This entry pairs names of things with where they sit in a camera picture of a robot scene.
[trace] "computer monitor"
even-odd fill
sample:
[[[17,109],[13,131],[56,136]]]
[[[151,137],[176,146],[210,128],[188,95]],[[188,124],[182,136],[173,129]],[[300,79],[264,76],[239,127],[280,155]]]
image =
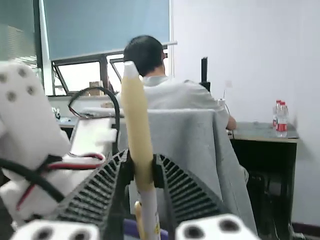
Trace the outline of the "computer monitor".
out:
[[[201,82],[200,85],[205,87],[210,92],[211,83],[207,81],[208,76],[208,57],[201,59]]]

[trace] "desk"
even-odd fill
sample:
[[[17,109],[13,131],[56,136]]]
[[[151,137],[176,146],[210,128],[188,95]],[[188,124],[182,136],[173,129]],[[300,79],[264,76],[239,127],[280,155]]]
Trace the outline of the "desk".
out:
[[[296,151],[299,140],[295,128],[288,127],[287,137],[277,137],[269,123],[239,122],[229,136],[239,163],[249,172],[263,173],[280,180],[279,204],[281,228],[288,233],[291,224]]]
[[[233,131],[230,139],[275,142],[275,143],[297,143],[298,133],[294,126],[288,126],[287,137],[277,137],[272,124],[264,122],[238,122],[237,129]]]
[[[60,120],[57,121],[59,123],[60,128],[66,132],[68,138],[70,139],[72,131],[75,125],[77,124],[78,119],[75,116],[69,117],[70,121],[64,121],[65,119],[66,117],[61,117]]]

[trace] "man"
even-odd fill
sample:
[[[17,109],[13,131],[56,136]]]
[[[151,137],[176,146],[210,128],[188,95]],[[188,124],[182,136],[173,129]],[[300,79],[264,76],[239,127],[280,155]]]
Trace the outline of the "man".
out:
[[[226,129],[234,130],[235,119],[221,108],[211,94],[190,80],[177,82],[166,76],[162,44],[152,36],[133,38],[124,49],[123,61],[133,61],[143,77],[149,109],[214,109],[222,118]],[[120,93],[117,100],[121,104]]]

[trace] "plastic bottle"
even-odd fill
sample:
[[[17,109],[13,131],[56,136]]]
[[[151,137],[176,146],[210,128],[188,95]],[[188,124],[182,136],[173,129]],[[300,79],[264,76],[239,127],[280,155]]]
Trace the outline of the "plastic bottle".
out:
[[[276,135],[279,138],[286,138],[288,134],[289,114],[286,102],[280,102],[280,108],[276,114]]]
[[[281,103],[281,100],[278,99],[277,101],[275,101],[275,106],[273,107],[272,125],[273,125],[274,128],[276,128],[276,125],[277,125],[277,111],[280,108],[280,103]]]

